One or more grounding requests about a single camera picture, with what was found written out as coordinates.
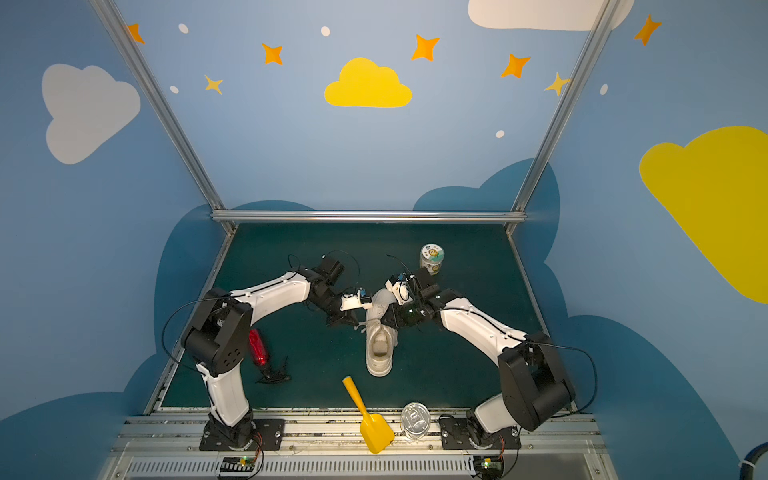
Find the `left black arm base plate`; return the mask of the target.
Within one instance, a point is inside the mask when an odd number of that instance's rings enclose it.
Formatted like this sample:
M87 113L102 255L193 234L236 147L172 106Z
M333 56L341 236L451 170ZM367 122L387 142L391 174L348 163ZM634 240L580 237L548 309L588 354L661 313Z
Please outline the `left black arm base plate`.
M277 451L285 429L283 419L252 419L246 416L235 426L227 426L212 415L203 429L200 451Z

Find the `green white tin can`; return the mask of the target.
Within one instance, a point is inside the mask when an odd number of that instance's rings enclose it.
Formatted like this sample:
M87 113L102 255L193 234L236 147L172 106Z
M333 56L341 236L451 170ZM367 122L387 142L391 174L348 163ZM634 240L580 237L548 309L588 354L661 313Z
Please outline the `green white tin can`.
M444 249L437 244L429 243L420 249L419 264L426 268L430 275L435 276L440 272L444 258Z

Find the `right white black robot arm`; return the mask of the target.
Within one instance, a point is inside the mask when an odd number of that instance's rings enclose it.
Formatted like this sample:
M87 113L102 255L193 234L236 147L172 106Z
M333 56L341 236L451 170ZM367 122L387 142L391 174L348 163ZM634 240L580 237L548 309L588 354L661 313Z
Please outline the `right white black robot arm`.
M543 332L530 334L502 323L465 295L440 287L424 267L390 276L385 289L392 298L382 325L400 329L434 321L497 367L500 392L467 414L467 434L474 444L482 445L507 429L534 431L547 420L563 417L563 410L576 400L561 353L586 351L557 345Z

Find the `white sneaker shoe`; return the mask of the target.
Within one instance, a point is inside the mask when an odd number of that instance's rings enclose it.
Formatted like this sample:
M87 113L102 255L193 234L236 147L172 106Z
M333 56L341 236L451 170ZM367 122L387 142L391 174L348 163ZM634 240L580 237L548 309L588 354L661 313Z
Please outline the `white sneaker shoe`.
M380 289L372 297L372 302L372 307L366 311L365 320L381 319L387 306L396 302L396 299L387 289ZM366 368L372 376L384 377L391 372L395 348L386 342L365 342Z

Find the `aluminium frame back rail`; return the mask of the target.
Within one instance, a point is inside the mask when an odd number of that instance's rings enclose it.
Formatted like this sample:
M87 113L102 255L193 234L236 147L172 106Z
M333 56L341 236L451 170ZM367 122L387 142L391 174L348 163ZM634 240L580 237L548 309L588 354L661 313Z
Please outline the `aluminium frame back rail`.
M214 221L234 223L522 223L523 212L214 210Z

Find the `aluminium front rail base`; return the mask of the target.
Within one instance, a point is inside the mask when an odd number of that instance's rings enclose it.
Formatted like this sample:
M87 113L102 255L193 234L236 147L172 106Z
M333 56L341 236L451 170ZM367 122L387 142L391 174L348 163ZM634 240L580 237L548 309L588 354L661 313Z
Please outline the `aluminium front rail base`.
M395 432L379 454L369 452L351 408L263 409L255 419L283 419L277 451L200 451L207 419L199 409L163 409L130 417L101 470L102 479L218 479L224 457L253 456L249 479L473 479L475 456L504 461L504 479L615 479L618 474L597 422L589 415L551 420L520 433L515 450L444 450L438 417L461 418L457 409L435 409L429 432L407 441L400 412L382 415Z

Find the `aluminium frame right post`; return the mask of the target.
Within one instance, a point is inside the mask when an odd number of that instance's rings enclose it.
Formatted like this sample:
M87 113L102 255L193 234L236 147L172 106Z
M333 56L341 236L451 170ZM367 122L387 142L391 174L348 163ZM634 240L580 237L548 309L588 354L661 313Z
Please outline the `aluminium frame right post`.
M527 206L613 30L614 19L619 17L622 4L623 1L619 0L604 1L598 11L595 23L571 72L571 81L566 86L566 91L560 96L542 143L516 195L511 208L511 212L516 217L504 225L509 240L512 240L516 226L525 221Z

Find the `aluminium frame left post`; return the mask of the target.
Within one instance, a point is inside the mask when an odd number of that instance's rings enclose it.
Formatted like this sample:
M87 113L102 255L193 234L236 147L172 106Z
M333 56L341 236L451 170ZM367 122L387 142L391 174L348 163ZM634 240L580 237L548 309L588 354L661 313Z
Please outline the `aluminium frame left post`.
M133 39L116 3L114 1L91 0L90 5L141 87L212 213L225 210L226 207L221 197L172 111L164 91L141 52L140 44Z

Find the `right small circuit board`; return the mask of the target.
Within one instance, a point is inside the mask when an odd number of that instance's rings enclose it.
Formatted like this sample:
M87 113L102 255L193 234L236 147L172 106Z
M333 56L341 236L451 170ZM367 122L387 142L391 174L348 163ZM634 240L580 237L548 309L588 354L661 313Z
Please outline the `right small circuit board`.
M504 472L504 461L498 458L475 456L473 468L473 479L499 480Z

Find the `white shoelace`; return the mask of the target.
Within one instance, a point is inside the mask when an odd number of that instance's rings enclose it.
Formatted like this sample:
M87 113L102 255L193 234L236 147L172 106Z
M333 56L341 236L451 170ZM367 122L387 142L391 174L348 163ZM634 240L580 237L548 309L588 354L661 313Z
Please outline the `white shoelace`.
M380 319L365 320L358 323L355 329L366 335L366 342L386 342L392 347L398 345L398 332L395 328L384 324Z

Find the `yellow plastic toy shovel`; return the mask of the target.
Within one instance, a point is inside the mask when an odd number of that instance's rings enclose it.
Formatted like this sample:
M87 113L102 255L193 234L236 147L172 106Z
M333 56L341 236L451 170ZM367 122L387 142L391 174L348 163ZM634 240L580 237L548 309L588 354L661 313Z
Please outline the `yellow plastic toy shovel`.
M350 376L342 380L350 398L362 415L360 433L372 454L383 452L395 439L392 427L381 414L372 414L366 408L355 382Z

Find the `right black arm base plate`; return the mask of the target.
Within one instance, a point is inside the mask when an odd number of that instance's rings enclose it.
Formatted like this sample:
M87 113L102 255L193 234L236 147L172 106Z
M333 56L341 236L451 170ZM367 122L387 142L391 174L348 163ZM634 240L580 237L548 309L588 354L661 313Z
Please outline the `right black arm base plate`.
M506 427L496 433L485 432L474 418L452 415L438 417L440 440L444 450L515 450L521 447L516 427Z

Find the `small circuit board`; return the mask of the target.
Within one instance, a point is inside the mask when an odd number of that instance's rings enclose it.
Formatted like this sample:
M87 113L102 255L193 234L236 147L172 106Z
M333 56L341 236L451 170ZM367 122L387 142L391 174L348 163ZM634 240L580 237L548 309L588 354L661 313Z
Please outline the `small circuit board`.
M253 456L224 457L218 466L218 479L249 479L256 473Z
M473 468L473 479L499 480L504 472L504 461L498 458L475 456Z

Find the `aluminium frame post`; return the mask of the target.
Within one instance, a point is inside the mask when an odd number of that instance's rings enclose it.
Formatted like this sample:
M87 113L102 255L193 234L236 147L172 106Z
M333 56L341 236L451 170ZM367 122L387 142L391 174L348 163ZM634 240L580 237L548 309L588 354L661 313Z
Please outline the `aluminium frame post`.
M504 225L509 240L512 240L516 226L525 221L527 206L613 30L614 19L619 17L622 4L623 1L619 0L604 1L598 11L595 23L571 72L571 81L566 86L566 91L560 96L542 143L516 195L511 208L511 212L516 217Z
M141 87L212 213L225 210L226 207L221 197L172 111L164 91L141 52L140 44L133 39L116 3L114 1L91 0L90 5Z

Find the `left small circuit board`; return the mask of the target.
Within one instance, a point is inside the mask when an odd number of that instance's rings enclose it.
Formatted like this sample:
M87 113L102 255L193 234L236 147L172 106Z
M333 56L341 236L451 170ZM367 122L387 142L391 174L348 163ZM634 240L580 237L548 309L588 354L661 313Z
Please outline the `left small circuit board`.
M253 456L224 457L218 466L218 479L249 479L256 473Z

